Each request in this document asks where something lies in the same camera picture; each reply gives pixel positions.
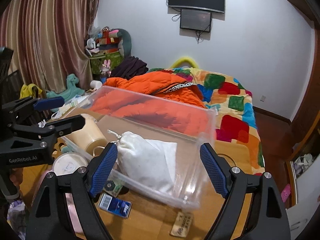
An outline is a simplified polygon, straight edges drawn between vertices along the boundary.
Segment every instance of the transparent storage box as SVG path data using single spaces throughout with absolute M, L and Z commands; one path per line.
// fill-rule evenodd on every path
M 98 120 L 107 141 L 115 141 L 112 130 L 121 135 L 131 131 L 144 139 L 176 142 L 175 183 L 172 194 L 153 190 L 122 174 L 115 165 L 110 177 L 144 196 L 181 209 L 200 207 L 201 192 L 208 175 L 200 160 L 200 146 L 215 139 L 215 109 L 180 103 L 114 87 L 103 86 L 86 98 L 68 116 L 87 113 Z M 66 140 L 73 151 L 76 145 Z

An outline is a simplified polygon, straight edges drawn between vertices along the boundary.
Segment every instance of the orange puffer jacket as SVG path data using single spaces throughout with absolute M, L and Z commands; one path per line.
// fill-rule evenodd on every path
M 101 114 L 126 117 L 135 121 L 148 122 L 159 128 L 175 130 L 198 136 L 207 129 L 208 116 L 198 87 L 184 78 L 164 72 L 151 72 L 135 76 L 130 80 L 108 78 L 104 85 L 154 95 L 187 103 L 174 104 L 171 101 L 142 98 L 139 94 L 123 90 L 112 90 L 101 95 L 91 110 Z

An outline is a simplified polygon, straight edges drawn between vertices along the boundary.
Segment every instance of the white cloth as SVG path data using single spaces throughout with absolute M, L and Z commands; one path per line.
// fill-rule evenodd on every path
M 118 165 L 123 174 L 154 190 L 172 193 L 177 143 L 145 140 L 125 132 L 119 141 Z

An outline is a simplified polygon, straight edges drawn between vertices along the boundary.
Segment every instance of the satin curtain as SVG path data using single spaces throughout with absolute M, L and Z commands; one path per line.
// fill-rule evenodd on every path
M 10 72 L 25 83 L 57 93 L 74 73 L 79 86 L 92 80 L 84 39 L 99 0 L 12 0 L 0 18 L 0 45 L 14 50 Z

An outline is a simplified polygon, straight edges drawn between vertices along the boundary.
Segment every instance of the pink slipper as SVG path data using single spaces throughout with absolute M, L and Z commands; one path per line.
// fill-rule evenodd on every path
M 283 203 L 287 201 L 290 194 L 291 194 L 291 187 L 290 187 L 290 184 L 288 184 L 284 187 L 283 191 L 281 192 L 281 198 Z

